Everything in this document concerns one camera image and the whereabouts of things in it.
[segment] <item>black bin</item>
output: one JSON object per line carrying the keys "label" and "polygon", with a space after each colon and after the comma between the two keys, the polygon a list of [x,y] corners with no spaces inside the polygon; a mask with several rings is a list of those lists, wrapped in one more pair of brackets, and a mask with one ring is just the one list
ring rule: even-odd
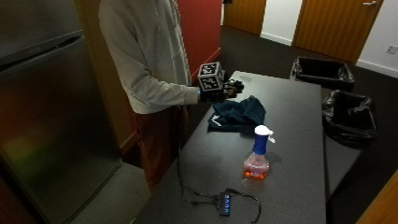
{"label": "black bin", "polygon": [[298,57],[294,61],[291,78],[320,85],[331,90],[351,91],[354,77],[344,63]]}
{"label": "black bin", "polygon": [[326,135],[347,147],[366,147],[376,138],[374,104],[367,96],[331,91],[322,103]]}

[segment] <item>blue cloth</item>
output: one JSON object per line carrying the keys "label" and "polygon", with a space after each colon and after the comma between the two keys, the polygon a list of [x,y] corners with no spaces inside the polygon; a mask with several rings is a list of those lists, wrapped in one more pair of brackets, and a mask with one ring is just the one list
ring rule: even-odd
{"label": "blue cloth", "polygon": [[264,108],[251,95],[239,103],[224,101],[212,104],[214,113],[207,119],[210,131],[252,133],[254,128],[263,124]]}

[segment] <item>stainless steel refrigerator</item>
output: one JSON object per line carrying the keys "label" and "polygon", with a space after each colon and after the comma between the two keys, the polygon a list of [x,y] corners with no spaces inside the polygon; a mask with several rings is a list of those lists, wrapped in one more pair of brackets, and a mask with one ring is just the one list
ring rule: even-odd
{"label": "stainless steel refrigerator", "polygon": [[0,0],[0,169],[66,223],[119,167],[71,0]]}

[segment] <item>white wall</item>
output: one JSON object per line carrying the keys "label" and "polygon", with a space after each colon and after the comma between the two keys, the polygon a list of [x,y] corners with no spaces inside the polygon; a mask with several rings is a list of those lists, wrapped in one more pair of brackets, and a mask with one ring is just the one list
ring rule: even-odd
{"label": "white wall", "polygon": [[[267,0],[260,37],[291,45],[302,0]],[[398,46],[398,1],[384,0],[356,65],[398,77],[398,54],[385,53]]]}
{"label": "white wall", "polygon": [[398,77],[398,53],[388,54],[388,45],[398,46],[398,1],[384,0],[356,65]]}
{"label": "white wall", "polygon": [[267,0],[260,37],[291,45],[302,0]]}

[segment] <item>black cable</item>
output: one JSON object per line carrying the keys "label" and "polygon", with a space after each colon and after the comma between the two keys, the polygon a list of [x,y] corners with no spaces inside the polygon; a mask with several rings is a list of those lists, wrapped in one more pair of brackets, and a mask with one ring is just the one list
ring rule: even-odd
{"label": "black cable", "polygon": [[[178,156],[177,156],[177,173],[178,173],[178,181],[179,181],[179,187],[181,187],[181,198],[186,203],[190,203],[190,204],[200,204],[200,203],[219,204],[216,195],[206,195],[206,194],[198,192],[196,190],[191,189],[183,183],[182,175],[181,175],[181,171],[179,171],[179,152],[178,152]],[[184,198],[184,189],[188,189],[195,195],[198,195],[200,197],[206,197],[206,198],[212,199],[212,201],[187,201],[186,198]]]}
{"label": "black cable", "polygon": [[252,200],[256,201],[256,204],[258,204],[258,212],[256,212],[256,216],[255,216],[254,221],[251,221],[251,224],[256,224],[256,222],[258,222],[258,220],[259,220],[259,217],[260,217],[260,210],[262,210],[259,199],[258,199],[256,197],[254,197],[252,195],[250,195],[250,194],[246,194],[246,193],[243,193],[243,192],[236,191],[235,189],[226,189],[224,192],[230,192],[230,193],[238,194],[238,195],[240,195],[240,196],[243,196],[243,197],[247,197],[247,198],[251,198]]}
{"label": "black cable", "polygon": [[[184,203],[190,203],[192,205],[198,205],[198,204],[202,204],[202,203],[208,203],[208,204],[215,204],[215,205],[219,205],[219,197],[218,195],[206,195],[200,192],[198,192],[196,190],[191,189],[184,183],[183,183],[183,180],[182,180],[182,175],[181,175],[181,171],[179,171],[179,152],[178,152],[178,156],[177,156],[177,173],[178,173],[178,181],[179,181],[179,187],[181,187],[181,198],[183,200]],[[196,194],[198,196],[200,197],[206,197],[206,198],[211,198],[212,201],[187,201],[186,198],[184,198],[184,189],[188,189],[194,194]],[[256,224],[258,220],[259,220],[259,216],[260,216],[260,201],[256,197],[254,197],[252,195],[250,194],[246,194],[235,189],[226,189],[224,192],[228,192],[228,193],[234,193],[239,196],[243,196],[243,197],[247,197],[247,198],[251,198],[252,200],[256,201],[256,204],[258,204],[258,212],[256,212],[256,216],[255,216],[255,220],[251,221],[251,224]]]}

